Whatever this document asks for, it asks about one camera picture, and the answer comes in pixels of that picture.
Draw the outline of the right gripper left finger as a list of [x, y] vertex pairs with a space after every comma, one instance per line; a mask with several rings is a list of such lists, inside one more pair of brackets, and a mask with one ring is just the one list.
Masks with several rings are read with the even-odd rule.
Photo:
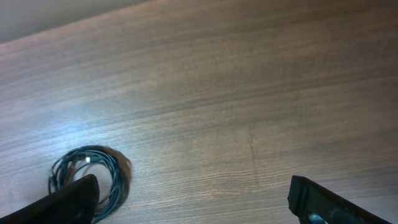
[[93, 174], [89, 174], [2, 217], [1, 224], [90, 224], [99, 196], [98, 180]]

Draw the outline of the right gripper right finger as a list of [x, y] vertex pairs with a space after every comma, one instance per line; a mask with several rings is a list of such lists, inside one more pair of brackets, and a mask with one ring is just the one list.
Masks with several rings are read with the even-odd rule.
[[301, 224], [368, 224], [387, 221], [340, 197], [316, 182], [302, 176], [292, 176], [289, 210]]

